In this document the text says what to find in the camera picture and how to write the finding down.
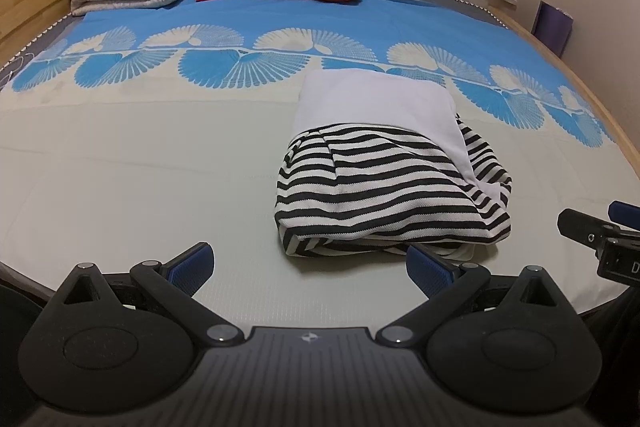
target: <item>screw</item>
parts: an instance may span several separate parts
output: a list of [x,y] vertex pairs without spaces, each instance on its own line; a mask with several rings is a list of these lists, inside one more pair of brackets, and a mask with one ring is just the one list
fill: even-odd
[[234,339],[238,333],[238,328],[231,324],[216,324],[207,330],[207,336],[218,342],[230,341]]
[[382,336],[389,342],[400,344],[414,336],[414,332],[404,326],[389,326],[382,330]]

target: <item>blue bed sheet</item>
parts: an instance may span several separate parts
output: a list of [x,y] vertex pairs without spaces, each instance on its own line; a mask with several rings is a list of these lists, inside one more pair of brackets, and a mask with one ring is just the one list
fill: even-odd
[[513,32],[409,0],[183,0],[92,12],[12,89],[33,89],[66,70],[86,89],[129,82],[172,57],[178,82],[252,89],[287,80],[314,56],[325,69],[437,82],[505,124],[540,129],[551,119],[588,147],[603,144],[606,131],[588,104]]

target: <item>black and white stripes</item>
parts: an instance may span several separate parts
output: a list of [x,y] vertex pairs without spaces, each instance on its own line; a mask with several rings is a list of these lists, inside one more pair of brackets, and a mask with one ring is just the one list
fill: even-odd
[[482,243],[510,233],[511,178],[494,152],[458,120],[479,182],[467,183],[429,139],[391,126],[335,124],[289,145],[275,219],[288,255],[344,255],[405,243]]

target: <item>mattress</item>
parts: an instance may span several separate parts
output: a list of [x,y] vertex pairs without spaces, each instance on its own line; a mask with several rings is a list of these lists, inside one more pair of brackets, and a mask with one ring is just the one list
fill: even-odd
[[423,0],[88,14],[0,91],[0,262],[55,289],[80,262],[122,272],[207,241],[216,268],[195,297],[245,332],[378,329],[424,301],[404,259],[287,257],[273,219],[306,73],[361,68],[446,86],[510,172],[513,231],[476,262],[542,265],[579,312],[614,298],[556,219],[640,204],[638,178],[558,70],[468,15]]

